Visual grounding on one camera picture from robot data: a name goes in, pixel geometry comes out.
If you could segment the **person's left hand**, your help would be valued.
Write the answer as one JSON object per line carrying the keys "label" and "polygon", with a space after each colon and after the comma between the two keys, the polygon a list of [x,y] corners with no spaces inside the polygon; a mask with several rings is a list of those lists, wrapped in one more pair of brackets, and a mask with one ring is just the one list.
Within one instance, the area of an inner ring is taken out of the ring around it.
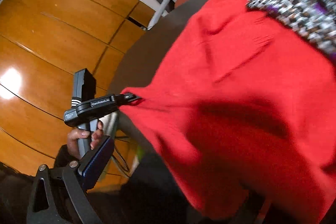
{"label": "person's left hand", "polygon": [[78,140],[89,139],[90,149],[95,149],[104,136],[104,124],[102,121],[98,121],[97,128],[93,133],[89,131],[73,128],[67,136],[67,149],[68,153],[76,159],[81,159]]}

